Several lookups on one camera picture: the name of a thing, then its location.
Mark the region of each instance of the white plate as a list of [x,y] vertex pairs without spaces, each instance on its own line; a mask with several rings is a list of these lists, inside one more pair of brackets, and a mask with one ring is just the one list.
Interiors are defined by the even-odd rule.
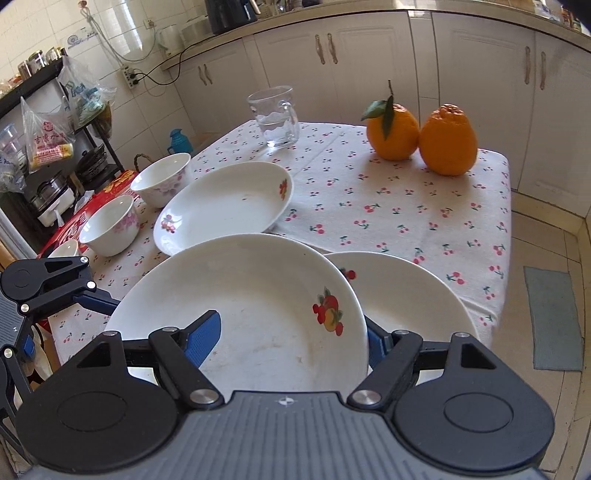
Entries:
[[261,233],[277,221],[293,193],[290,175],[268,162],[244,162],[195,180],[162,210],[154,241],[167,255],[236,233]]
[[[339,252],[326,258],[347,276],[363,312],[384,330],[410,330],[433,342],[449,342],[455,332],[478,338],[462,301],[423,267],[374,252]],[[420,382],[440,373],[423,372]]]
[[[313,306],[325,288],[333,311],[321,325]],[[106,329],[147,338],[209,309],[220,313],[222,335],[201,370],[226,400],[233,390],[336,390],[346,398],[367,374],[367,329],[343,275],[310,247],[264,233],[217,238],[167,259],[124,297]],[[335,329],[327,318],[339,313],[343,327]]]

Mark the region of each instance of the black kettle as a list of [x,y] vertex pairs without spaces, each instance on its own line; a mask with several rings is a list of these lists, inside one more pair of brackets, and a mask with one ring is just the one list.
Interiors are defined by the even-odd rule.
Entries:
[[205,7],[214,35],[255,22],[261,13],[255,0],[205,0]]

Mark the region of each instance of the plastic bag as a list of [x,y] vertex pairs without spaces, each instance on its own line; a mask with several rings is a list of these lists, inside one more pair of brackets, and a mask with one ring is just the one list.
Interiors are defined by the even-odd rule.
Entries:
[[95,121],[90,126],[90,130],[95,137],[103,138],[104,136],[107,139],[111,138],[111,133],[113,133],[113,114],[109,103],[107,103],[104,110],[97,115]]
[[67,56],[63,60],[64,66],[57,80],[68,92],[74,129],[79,129],[107,107],[115,98],[117,89],[100,85],[80,61]]
[[74,155],[74,131],[65,111],[35,113],[21,97],[29,172]]
[[25,177],[18,163],[11,157],[0,152],[0,193],[22,193],[25,188]]

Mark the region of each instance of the white cabinet door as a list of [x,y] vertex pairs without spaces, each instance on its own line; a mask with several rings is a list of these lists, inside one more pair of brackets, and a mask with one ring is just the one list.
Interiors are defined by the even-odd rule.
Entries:
[[361,125],[367,106],[390,95],[388,79],[392,80],[394,101],[418,119],[417,71],[408,14],[344,15],[323,22],[329,48],[325,56],[332,68],[342,122]]
[[258,90],[258,86],[242,40],[214,48],[197,58],[203,64],[206,90],[215,104],[214,116],[220,133],[225,135],[252,120],[246,99]]
[[300,120],[341,122],[322,20],[258,33],[255,41],[269,84],[294,88],[295,111]]
[[534,96],[534,32],[495,20],[441,13],[433,13],[433,25],[440,102],[466,112],[480,147],[507,157],[511,184],[517,187]]
[[212,88],[203,73],[203,63],[199,56],[183,63],[181,75],[174,85],[187,111],[195,133],[222,133],[217,117]]
[[591,54],[544,34],[536,33],[535,40],[538,81],[519,191],[586,216],[591,207]]

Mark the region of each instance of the appliance on counter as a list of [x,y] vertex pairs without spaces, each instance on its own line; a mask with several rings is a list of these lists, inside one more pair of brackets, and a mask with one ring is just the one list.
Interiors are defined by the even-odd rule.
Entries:
[[170,58],[183,50],[183,39],[178,33],[176,25],[169,25],[168,27],[158,30],[157,36],[158,44],[164,49],[164,56]]
[[192,18],[188,22],[181,25],[181,38],[183,39],[185,48],[199,43],[209,37],[213,37],[213,32],[212,26],[209,23],[209,17],[207,15]]
[[74,205],[74,192],[68,186],[61,172],[37,187],[37,194],[29,200],[29,207],[35,212],[37,219],[46,227],[53,225],[56,211],[61,215]]
[[256,22],[260,10],[255,0],[205,0],[214,35]]

